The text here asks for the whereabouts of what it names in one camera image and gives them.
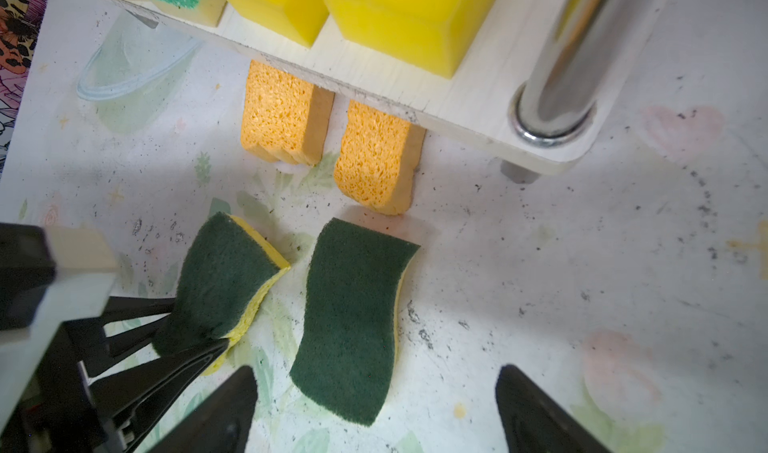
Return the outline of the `yellow sponge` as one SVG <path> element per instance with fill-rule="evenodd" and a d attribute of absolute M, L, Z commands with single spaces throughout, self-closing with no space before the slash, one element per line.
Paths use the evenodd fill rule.
<path fill-rule="evenodd" d="M 328 17 L 323 0 L 227 0 L 242 16 L 303 47 L 312 47 Z"/>
<path fill-rule="evenodd" d="M 342 36 L 451 78 L 496 0 L 324 0 Z"/>

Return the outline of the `dark green scouring sponge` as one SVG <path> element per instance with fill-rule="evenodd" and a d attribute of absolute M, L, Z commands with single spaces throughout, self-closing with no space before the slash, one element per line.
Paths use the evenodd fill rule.
<path fill-rule="evenodd" d="M 205 373 L 216 372 L 250 328 L 290 263 L 244 219 L 218 212 L 202 225 L 182 264 L 176 297 L 152 346 L 171 356 L 211 340 L 228 341 Z"/>
<path fill-rule="evenodd" d="M 306 280 L 303 336 L 290 378 L 317 405 L 358 425 L 379 415 L 397 353 L 397 306 L 419 245 L 331 219 Z"/>

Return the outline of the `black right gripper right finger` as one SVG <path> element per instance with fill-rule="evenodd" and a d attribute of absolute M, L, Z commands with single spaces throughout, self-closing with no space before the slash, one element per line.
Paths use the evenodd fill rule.
<path fill-rule="evenodd" d="M 509 452 L 609 453 L 517 366 L 501 368 L 495 399 Z"/>

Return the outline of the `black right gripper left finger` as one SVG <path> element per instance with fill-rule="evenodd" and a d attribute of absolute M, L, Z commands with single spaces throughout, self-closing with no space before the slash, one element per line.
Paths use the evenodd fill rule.
<path fill-rule="evenodd" d="M 250 366 L 242 366 L 151 452 L 244 452 L 258 401 Z"/>

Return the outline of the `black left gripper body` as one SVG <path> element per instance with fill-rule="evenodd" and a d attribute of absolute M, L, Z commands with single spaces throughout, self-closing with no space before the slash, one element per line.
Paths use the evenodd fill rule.
<path fill-rule="evenodd" d="M 54 333 L 1 434 L 3 452 L 118 452 L 115 388 L 104 322 L 71 320 Z"/>

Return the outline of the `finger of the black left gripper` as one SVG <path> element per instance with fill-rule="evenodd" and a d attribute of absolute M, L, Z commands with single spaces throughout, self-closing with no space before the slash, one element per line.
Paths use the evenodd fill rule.
<path fill-rule="evenodd" d="M 161 357 L 90 385 L 105 441 L 96 452 L 134 452 L 181 393 L 228 348 L 226 338 Z"/>
<path fill-rule="evenodd" d="M 96 377 L 147 346 L 165 323 L 175 298 L 111 296 L 99 317 L 65 323 L 76 357 Z"/>

